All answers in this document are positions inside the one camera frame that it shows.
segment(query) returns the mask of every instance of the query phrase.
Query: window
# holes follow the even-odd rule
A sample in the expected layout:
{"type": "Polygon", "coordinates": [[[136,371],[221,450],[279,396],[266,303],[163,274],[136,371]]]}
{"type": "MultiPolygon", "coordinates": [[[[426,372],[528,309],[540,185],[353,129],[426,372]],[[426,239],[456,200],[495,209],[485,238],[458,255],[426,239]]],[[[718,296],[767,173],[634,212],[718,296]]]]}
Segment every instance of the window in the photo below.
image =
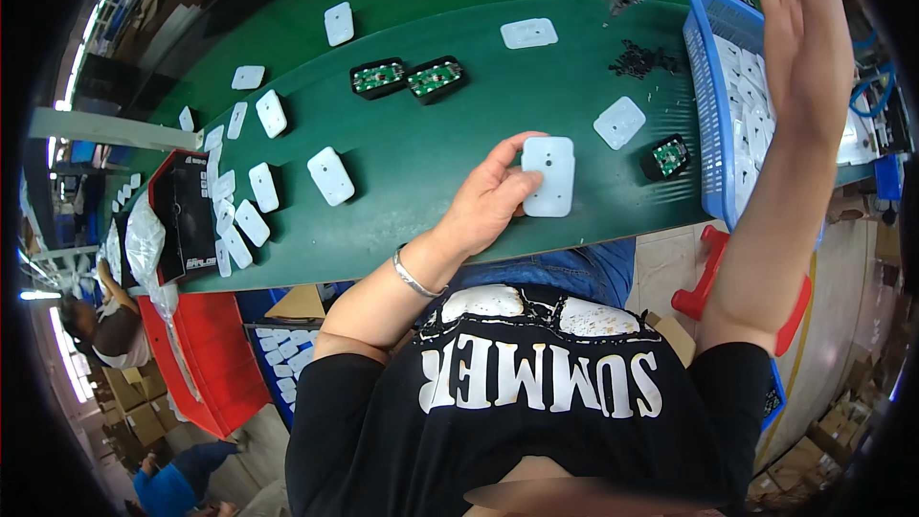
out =
{"type": "Polygon", "coordinates": [[[77,401],[86,403],[87,400],[93,399],[93,388],[86,379],[86,375],[89,374],[89,362],[86,361],[86,355],[76,350],[74,340],[63,330],[58,308],[52,307],[49,311],[52,315],[54,339],[57,339],[64,369],[70,377],[70,385],[74,387],[77,401]]]}

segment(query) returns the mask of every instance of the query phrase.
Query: black hair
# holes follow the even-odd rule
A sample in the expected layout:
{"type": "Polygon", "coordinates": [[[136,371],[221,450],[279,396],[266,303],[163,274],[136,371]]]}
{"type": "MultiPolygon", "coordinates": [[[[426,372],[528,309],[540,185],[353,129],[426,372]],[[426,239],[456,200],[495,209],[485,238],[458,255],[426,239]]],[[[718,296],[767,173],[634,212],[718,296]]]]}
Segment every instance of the black hair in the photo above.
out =
{"type": "Polygon", "coordinates": [[[80,300],[69,293],[61,298],[61,304],[58,306],[58,313],[61,316],[61,327],[67,332],[67,335],[73,338],[76,350],[83,353],[90,363],[94,363],[100,367],[108,367],[108,365],[103,363],[96,355],[96,352],[93,350],[93,342],[86,339],[83,332],[81,332],[80,328],[76,325],[77,319],[79,318],[76,307],[79,301],[80,300]]]}
{"type": "Polygon", "coordinates": [[[124,508],[128,510],[128,514],[131,517],[147,517],[147,513],[143,509],[133,504],[130,500],[124,500],[124,508]]]}

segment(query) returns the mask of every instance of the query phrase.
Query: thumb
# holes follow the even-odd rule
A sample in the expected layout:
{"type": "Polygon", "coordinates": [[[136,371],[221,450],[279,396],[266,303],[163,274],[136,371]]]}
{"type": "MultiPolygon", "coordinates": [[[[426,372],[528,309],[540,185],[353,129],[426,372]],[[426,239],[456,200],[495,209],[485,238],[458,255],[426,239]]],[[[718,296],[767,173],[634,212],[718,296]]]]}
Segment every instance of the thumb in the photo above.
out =
{"type": "Polygon", "coordinates": [[[538,170],[514,172],[494,189],[494,198],[500,207],[513,212],[524,198],[534,193],[541,185],[542,172],[538,170]]]}

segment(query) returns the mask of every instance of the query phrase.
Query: blue shirt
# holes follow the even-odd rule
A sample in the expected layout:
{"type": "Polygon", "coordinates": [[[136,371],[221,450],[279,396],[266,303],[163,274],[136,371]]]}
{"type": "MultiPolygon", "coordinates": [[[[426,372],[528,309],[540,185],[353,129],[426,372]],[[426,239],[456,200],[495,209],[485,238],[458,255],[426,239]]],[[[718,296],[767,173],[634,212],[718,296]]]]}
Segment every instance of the blue shirt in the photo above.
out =
{"type": "Polygon", "coordinates": [[[182,517],[198,504],[189,481],[175,465],[169,464],[154,477],[138,471],[134,490],[141,507],[151,517],[182,517]]]}

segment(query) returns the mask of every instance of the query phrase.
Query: worker in blue shirt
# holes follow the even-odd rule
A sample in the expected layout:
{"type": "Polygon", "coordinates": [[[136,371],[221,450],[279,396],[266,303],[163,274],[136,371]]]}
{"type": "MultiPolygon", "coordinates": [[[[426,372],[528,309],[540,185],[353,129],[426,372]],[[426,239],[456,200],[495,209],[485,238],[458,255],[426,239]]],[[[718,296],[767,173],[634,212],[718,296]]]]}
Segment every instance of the worker in blue shirt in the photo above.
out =
{"type": "Polygon", "coordinates": [[[156,474],[156,455],[148,455],[134,477],[139,503],[129,501],[129,511],[132,515],[140,514],[132,509],[140,509],[151,517],[182,517],[204,499],[211,474],[224,464],[224,459],[246,451],[248,434],[243,433],[237,441],[195,445],[176,455],[156,474]]]}

